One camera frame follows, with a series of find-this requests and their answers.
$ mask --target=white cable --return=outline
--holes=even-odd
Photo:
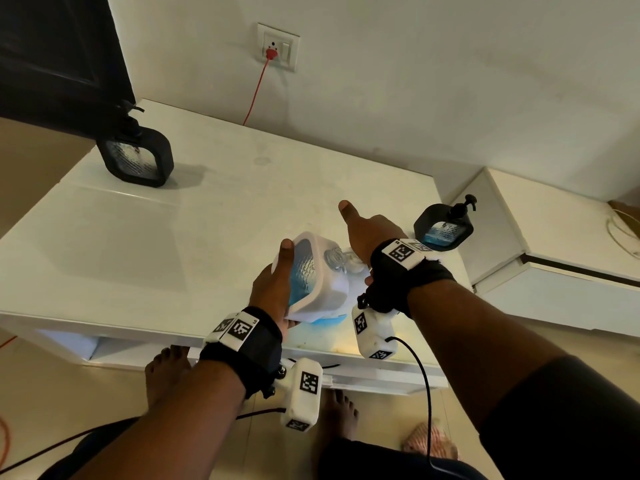
[[[627,216],[633,220],[635,220],[638,224],[640,224],[640,221],[638,219],[636,219],[635,217],[629,215],[626,212],[623,212],[622,210],[618,210],[618,209],[613,209],[612,210],[617,213],[617,214],[622,214],[623,216]],[[619,240],[617,240],[615,238],[615,236],[613,235],[613,233],[611,232],[611,229],[609,228],[610,224],[613,224],[613,226],[618,229],[620,232],[622,232],[624,235],[632,237],[633,239],[635,239],[636,241],[640,241],[640,237],[636,236],[636,234],[632,233],[632,232],[627,232],[626,230],[622,229],[622,227],[620,227],[618,225],[618,223],[615,220],[615,215],[613,214],[613,217],[608,217],[607,218],[607,222],[605,224],[605,227],[607,229],[607,233],[609,234],[609,237],[612,238],[613,242],[615,242],[617,245],[619,245],[619,247],[624,250],[624,252],[626,252],[627,254],[629,254],[629,256],[633,256],[636,259],[640,259],[640,251],[629,251],[626,247],[624,247],[624,245],[622,245],[622,243],[620,243]]]

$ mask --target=hand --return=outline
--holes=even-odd
[[[291,283],[289,276],[293,266],[293,242],[284,239],[280,243],[278,264],[271,273],[271,265],[268,264],[258,277],[253,281],[249,306],[257,306],[269,314],[282,332],[282,340],[287,338],[287,330],[298,324],[293,320],[286,320],[289,313],[289,295],[291,295]]]
[[[400,227],[384,216],[373,216],[370,219],[360,217],[356,208],[348,200],[341,201],[338,209],[347,223],[351,249],[369,267],[371,267],[371,254],[382,242],[406,237]]]

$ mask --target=dark pants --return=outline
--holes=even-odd
[[[69,456],[59,460],[44,472],[39,480],[67,480],[135,421],[136,419],[125,419],[108,424],[85,436]],[[431,462],[428,462],[426,457],[420,454],[338,438],[323,451],[318,466],[318,478],[336,480],[347,477],[382,480],[486,480],[475,468],[461,461],[432,458]]]

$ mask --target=soap dispenser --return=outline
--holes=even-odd
[[[443,203],[428,206],[413,224],[415,238],[434,251],[450,251],[474,231],[468,216],[468,205],[476,209],[475,196],[465,195],[464,203],[453,207]]]

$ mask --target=electrical switch plate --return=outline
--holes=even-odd
[[[267,60],[267,49],[273,48],[278,52],[278,56],[270,64],[283,67],[290,71],[296,70],[298,61],[298,48],[300,37],[282,30],[267,27],[258,23],[258,49],[260,60]]]

